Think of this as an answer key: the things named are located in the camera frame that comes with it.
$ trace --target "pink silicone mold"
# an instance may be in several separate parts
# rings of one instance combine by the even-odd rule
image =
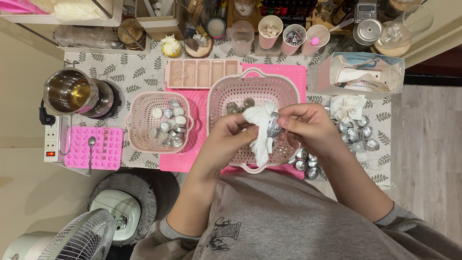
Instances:
[[[117,170],[122,157],[123,130],[104,127],[72,127],[71,149],[64,158],[68,168],[88,168],[90,148],[88,139],[96,138],[93,146],[91,168],[100,170]]]

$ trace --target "crumpled tissue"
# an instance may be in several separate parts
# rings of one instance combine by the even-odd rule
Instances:
[[[344,123],[360,120],[363,115],[363,106],[367,101],[364,97],[364,95],[331,97],[330,115]]]
[[[265,102],[259,106],[250,107],[243,113],[247,122],[259,127],[257,139],[250,143],[258,167],[263,166],[269,159],[268,154],[273,153],[273,138],[268,137],[267,130],[271,113],[277,111],[275,103]]]

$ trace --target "hand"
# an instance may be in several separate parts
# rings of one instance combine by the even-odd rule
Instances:
[[[239,149],[257,139],[258,127],[249,124],[241,113],[223,116],[205,140],[193,167],[214,173],[224,169]]]
[[[341,139],[323,105],[305,103],[289,105],[279,110],[278,124],[286,130],[281,138],[298,148],[298,142],[316,157],[332,156],[346,145]]]

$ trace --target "metal spoon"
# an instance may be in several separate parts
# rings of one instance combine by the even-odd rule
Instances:
[[[88,163],[88,174],[91,175],[91,150],[93,148],[93,145],[95,145],[96,138],[94,136],[90,137],[88,139],[88,146],[90,147],[90,162]]]

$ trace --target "table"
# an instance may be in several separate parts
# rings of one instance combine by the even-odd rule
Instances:
[[[318,65],[321,64],[331,53],[336,41],[331,40],[325,48],[321,48],[313,56],[305,57],[299,51],[293,56],[284,54],[279,57],[256,57],[253,54],[245,57],[235,56],[231,43],[225,39],[216,40],[213,43],[213,50],[208,58],[226,59],[239,58],[242,63],[264,63],[264,64],[291,64],[303,65],[307,68],[307,94],[306,102],[318,102],[328,105],[329,96],[313,94],[315,92],[316,75]],[[87,73],[92,78],[107,80],[117,86],[121,93],[122,105],[116,114],[104,120],[95,120],[81,115],[75,115],[73,125],[95,126],[95,127],[117,127],[124,129],[124,141],[122,150],[122,167],[159,168],[158,154],[148,154],[136,151],[128,141],[128,129],[124,125],[124,118],[128,114],[133,98],[144,91],[164,91],[164,68],[168,57],[162,54],[161,42],[151,42],[151,53],[149,55],[116,55],[98,54],[85,52],[66,52],[64,58],[70,62],[78,61],[75,67]],[[365,165],[370,160],[383,166],[380,171],[368,170],[372,180],[382,189],[389,189],[393,184],[390,181],[390,154],[391,154],[391,99],[386,97],[383,100],[367,101],[363,114],[371,120],[374,128],[373,137],[378,140],[381,147],[376,152],[367,152],[358,156],[359,161]],[[74,169],[81,174],[87,174],[87,169]],[[327,180],[320,176],[317,180]]]

